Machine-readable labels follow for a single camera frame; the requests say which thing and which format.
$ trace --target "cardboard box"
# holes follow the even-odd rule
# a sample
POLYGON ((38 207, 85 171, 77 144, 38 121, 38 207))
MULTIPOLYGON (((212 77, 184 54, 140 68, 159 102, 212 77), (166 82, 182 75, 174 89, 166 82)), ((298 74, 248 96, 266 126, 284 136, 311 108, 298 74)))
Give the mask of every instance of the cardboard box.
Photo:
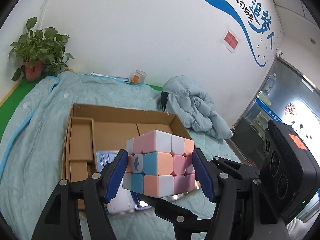
MULTIPOLYGON (((66 129, 61 178, 71 182, 86 179, 97 170, 96 150, 125 149, 127 140, 153 130, 191 139, 176 114, 74 104, 66 129)), ((84 209, 83 200, 78 207, 84 209)))

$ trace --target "pastel puzzle cube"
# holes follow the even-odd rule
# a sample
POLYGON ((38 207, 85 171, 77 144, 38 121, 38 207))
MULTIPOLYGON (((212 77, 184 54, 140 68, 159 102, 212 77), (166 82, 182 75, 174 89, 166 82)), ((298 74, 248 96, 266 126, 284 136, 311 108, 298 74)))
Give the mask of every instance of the pastel puzzle cube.
POLYGON ((174 194, 181 194, 187 191, 186 177, 184 175, 173 176, 174 194))
POLYGON ((191 156, 195 149, 195 143, 193 140, 184 138, 184 156, 191 156))
POLYGON ((187 174, 195 174, 196 171, 195 171, 195 168, 193 167, 192 165, 192 157, 191 156, 187 156, 185 157, 186 159, 186 175, 187 174))
POLYGON ((131 175, 131 191, 143 194, 144 174, 134 173, 131 175))
POLYGON ((134 138, 127 140, 127 143, 125 145, 125 150, 128 152, 128 155, 133 154, 133 140, 134 138))
POLYGON ((154 130, 143 135, 143 153, 171 152, 171 134, 154 130))
POLYGON ((133 173, 143 173, 143 154, 135 154, 132 156, 131 169, 133 173))
POLYGON ((194 190, 196 187, 196 175, 189 174, 186 175, 186 190, 191 191, 194 190))
POLYGON ((125 172, 132 172, 132 157, 133 155, 128 156, 128 166, 125 169, 125 172))
POLYGON ((172 175, 183 175, 186 173, 186 159, 182 155, 173 155, 172 175))
POLYGON ((174 179, 172 175, 145 175, 143 194, 162 198, 174 195, 174 179))
POLYGON ((131 173, 125 172, 122 178, 122 187, 131 190, 131 173))
POLYGON ((142 146, 144 143, 144 135, 140 135, 133 139, 133 154, 142 153, 142 146))
POLYGON ((171 135, 171 154, 184 155, 184 138, 176 135, 171 135))
POLYGON ((147 153, 143 157, 143 173, 146 175, 170 175, 173 171, 173 158, 170 153, 147 153))

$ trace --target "red flower pot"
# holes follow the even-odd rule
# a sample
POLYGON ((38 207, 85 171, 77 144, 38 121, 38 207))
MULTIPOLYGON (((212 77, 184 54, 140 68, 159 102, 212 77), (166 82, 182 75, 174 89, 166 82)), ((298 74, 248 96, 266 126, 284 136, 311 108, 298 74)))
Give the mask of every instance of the red flower pot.
POLYGON ((30 67, 29 62, 23 62, 28 82, 39 80, 42 72, 42 61, 38 60, 34 67, 30 67))

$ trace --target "clear plastic container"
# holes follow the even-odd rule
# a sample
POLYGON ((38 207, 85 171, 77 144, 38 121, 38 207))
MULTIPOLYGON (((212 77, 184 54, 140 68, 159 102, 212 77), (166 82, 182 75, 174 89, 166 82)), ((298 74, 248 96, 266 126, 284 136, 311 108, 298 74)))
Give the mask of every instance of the clear plastic container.
POLYGON ((133 79, 132 79, 132 84, 143 84, 144 79, 146 78, 147 73, 141 71, 141 70, 136 70, 133 79))

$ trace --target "green table surface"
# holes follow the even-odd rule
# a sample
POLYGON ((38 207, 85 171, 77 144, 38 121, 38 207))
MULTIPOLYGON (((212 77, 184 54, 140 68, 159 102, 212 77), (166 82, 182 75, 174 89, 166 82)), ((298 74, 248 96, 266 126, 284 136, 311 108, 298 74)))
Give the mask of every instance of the green table surface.
MULTIPOLYGON (((23 98, 35 87, 37 82, 28 83, 25 79, 19 84, 19 86, 12 92, 8 99, 0 107, 0 141, 4 133, 4 129, 16 110, 18 104, 23 98)), ((161 91, 162 87, 149 85, 154 90, 161 91)))

